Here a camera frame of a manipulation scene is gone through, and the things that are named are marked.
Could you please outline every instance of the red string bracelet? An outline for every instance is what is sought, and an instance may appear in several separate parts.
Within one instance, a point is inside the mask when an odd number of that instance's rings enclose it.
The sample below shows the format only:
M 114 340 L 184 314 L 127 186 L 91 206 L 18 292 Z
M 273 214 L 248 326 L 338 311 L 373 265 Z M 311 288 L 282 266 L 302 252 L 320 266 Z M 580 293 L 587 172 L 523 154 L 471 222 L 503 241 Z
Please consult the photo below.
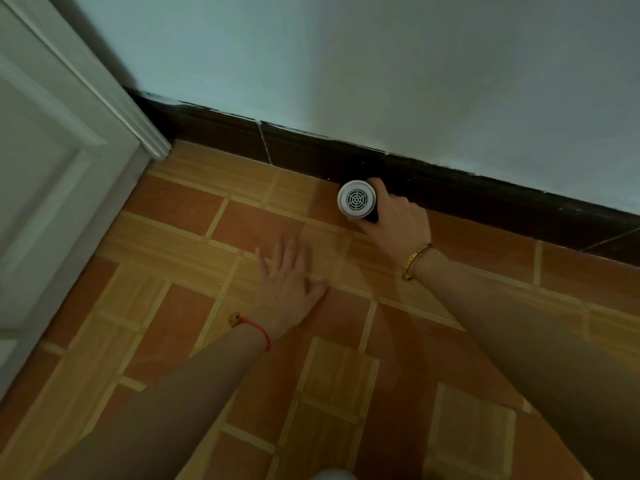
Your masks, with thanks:
M 260 325 L 258 325 L 258 323 L 252 322 L 247 318 L 241 317 L 240 314 L 238 313 L 235 313 L 231 315 L 231 317 L 229 317 L 229 324 L 231 325 L 232 328 L 235 327 L 236 325 L 239 325 L 240 323 L 246 323 L 247 325 L 251 325 L 252 327 L 260 330 L 264 335 L 264 338 L 267 339 L 267 352 L 271 350 L 271 338 L 269 337 L 269 334 L 267 333 L 267 331 L 263 329 Z

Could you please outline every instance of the white round lid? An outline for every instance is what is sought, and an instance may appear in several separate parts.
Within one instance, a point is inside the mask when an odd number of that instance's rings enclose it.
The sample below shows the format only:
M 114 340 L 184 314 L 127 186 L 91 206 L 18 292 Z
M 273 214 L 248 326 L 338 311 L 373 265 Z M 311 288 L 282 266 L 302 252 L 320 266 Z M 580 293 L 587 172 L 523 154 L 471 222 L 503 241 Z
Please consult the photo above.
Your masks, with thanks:
M 376 204 L 376 192 L 363 180 L 352 180 L 338 192 L 338 207 L 350 217 L 365 217 Z

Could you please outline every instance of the forearm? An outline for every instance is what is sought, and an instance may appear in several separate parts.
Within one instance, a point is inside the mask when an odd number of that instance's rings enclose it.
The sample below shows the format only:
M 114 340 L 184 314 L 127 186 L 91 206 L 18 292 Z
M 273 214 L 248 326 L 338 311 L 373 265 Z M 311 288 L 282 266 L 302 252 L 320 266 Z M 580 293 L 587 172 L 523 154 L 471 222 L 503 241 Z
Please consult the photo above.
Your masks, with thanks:
M 265 346 L 260 331 L 236 327 L 133 398 L 43 478 L 174 479 Z
M 628 367 L 437 251 L 415 272 L 585 465 L 594 447 L 640 444 L 640 381 Z

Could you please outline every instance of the door frame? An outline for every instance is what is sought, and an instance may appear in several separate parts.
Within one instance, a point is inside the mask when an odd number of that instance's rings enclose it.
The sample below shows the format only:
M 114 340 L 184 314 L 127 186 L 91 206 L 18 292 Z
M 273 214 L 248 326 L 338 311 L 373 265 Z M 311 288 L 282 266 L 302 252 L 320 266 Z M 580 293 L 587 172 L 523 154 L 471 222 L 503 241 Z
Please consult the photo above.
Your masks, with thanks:
M 144 145 L 164 160 L 171 144 L 142 113 L 49 0 L 0 0 Z

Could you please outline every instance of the red cord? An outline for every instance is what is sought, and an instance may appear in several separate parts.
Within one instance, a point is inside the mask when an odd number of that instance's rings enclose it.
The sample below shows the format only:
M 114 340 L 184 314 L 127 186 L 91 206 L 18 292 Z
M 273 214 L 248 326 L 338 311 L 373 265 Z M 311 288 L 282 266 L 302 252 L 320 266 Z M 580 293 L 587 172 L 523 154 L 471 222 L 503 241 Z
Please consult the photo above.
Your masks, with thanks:
M 263 329 L 260 325 L 258 325 L 258 323 L 252 322 L 251 320 L 246 319 L 244 317 L 238 316 L 237 320 L 238 320 L 238 323 L 246 323 L 247 325 L 251 325 L 252 327 L 260 330 L 264 335 L 264 338 L 267 339 L 267 352 L 271 350 L 271 338 L 269 337 L 269 334 L 265 329 Z

